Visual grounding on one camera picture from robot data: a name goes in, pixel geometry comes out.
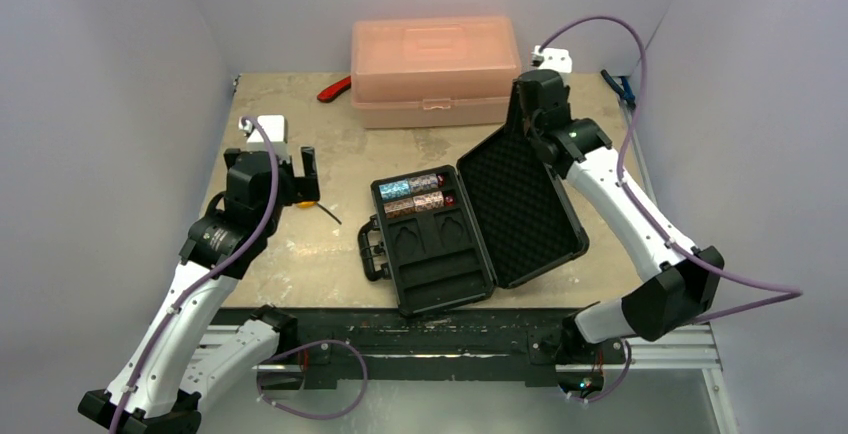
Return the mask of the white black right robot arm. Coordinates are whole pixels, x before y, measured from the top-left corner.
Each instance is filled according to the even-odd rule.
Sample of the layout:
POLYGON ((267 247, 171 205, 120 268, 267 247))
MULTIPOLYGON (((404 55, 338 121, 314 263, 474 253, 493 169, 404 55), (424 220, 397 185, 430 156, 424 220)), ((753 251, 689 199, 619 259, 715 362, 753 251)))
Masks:
POLYGON ((507 120, 543 164, 590 202, 642 281, 620 299, 596 303, 563 320, 564 353, 584 361, 604 341, 632 336, 655 341, 706 313, 724 259, 715 247, 698 247, 672 225, 624 168, 620 152, 600 126, 572 117, 569 94, 558 72, 525 72, 513 81, 507 120))

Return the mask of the black plastic poker case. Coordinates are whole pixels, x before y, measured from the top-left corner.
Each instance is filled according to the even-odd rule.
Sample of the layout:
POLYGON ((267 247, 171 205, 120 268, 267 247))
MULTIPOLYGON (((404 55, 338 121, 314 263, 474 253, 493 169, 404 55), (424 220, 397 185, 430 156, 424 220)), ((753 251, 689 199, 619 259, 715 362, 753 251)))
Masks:
POLYGON ((367 280, 386 279, 405 317, 513 289, 584 255, 589 238, 562 181, 527 138, 501 128, 453 165, 375 180, 357 235, 367 280), (456 204, 387 219, 380 184, 445 174, 456 204))

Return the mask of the blue poker chip stack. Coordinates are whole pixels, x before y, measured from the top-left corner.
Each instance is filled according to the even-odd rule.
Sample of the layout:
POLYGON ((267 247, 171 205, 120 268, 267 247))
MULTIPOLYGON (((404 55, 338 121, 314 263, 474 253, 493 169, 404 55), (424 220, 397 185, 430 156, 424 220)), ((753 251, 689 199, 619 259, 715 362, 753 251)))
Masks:
POLYGON ((391 201, 409 196, 411 188, 407 180, 399 180, 380 184, 378 192, 382 200, 391 201))

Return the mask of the red dice pair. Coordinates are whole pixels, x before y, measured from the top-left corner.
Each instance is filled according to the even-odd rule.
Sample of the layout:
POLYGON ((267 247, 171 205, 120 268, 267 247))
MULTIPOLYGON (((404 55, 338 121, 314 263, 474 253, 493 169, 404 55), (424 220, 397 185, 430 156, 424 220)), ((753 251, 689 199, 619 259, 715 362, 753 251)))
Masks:
POLYGON ((441 188, 440 194, 443 206, 453 206, 456 204, 456 195, 448 185, 448 177, 445 174, 437 175, 438 186, 441 188))

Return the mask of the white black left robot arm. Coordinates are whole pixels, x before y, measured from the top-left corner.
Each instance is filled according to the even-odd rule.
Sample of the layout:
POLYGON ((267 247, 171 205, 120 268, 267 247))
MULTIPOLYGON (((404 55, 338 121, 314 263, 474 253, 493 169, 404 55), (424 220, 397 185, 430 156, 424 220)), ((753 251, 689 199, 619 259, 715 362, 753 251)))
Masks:
POLYGON ((224 351, 194 366, 195 350, 223 301, 267 248, 284 208, 320 198, 315 150, 300 150, 304 173, 286 156, 230 148, 224 190, 208 202, 179 251, 168 293, 136 351, 77 411, 111 433, 195 433, 203 414, 250 363, 297 353, 297 321, 263 306, 224 351))

